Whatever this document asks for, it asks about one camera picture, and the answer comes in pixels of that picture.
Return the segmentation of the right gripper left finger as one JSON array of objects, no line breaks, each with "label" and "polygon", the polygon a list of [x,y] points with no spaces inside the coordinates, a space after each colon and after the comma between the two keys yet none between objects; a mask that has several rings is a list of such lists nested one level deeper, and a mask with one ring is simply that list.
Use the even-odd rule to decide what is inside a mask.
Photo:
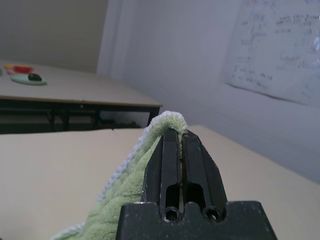
[{"label": "right gripper left finger", "polygon": [[179,222],[180,204],[180,143],[178,133],[163,133],[144,171],[143,212],[165,222]]}]

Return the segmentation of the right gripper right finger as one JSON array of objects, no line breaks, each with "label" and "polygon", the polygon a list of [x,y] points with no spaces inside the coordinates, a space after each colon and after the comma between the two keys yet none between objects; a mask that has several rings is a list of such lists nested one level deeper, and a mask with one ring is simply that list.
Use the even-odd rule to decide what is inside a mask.
[{"label": "right gripper right finger", "polygon": [[210,221],[224,218],[228,200],[219,168],[193,132],[182,135],[182,199],[197,204]]}]

